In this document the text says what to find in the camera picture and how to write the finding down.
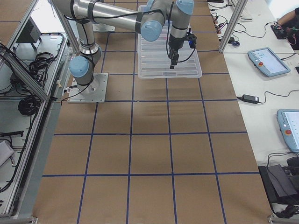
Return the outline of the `black gripper near lid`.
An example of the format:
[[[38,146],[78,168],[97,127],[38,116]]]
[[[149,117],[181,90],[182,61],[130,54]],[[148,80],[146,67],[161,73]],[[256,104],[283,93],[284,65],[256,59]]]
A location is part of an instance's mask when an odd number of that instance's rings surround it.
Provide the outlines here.
[[[186,37],[182,38],[176,38],[172,34],[170,34],[168,46],[169,46],[169,58],[171,60],[170,69],[174,69],[175,66],[178,64],[178,50],[183,47],[184,41],[186,40]]]

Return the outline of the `silver robot arm near lid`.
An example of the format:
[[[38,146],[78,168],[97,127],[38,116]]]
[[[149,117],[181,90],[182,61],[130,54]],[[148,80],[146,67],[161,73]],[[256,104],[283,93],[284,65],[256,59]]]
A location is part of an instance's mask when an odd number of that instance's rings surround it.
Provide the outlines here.
[[[196,48],[196,36],[189,29],[193,14],[192,0],[149,0],[144,12],[110,5],[100,0],[55,0],[53,4],[67,20],[74,21],[79,35],[79,56],[70,62],[70,72],[79,92],[94,93],[98,82],[94,80],[94,67],[101,57],[101,49],[94,38],[93,24],[134,31],[149,42],[160,36],[166,21],[172,22],[166,44],[173,69],[179,61],[179,49],[184,42]]]

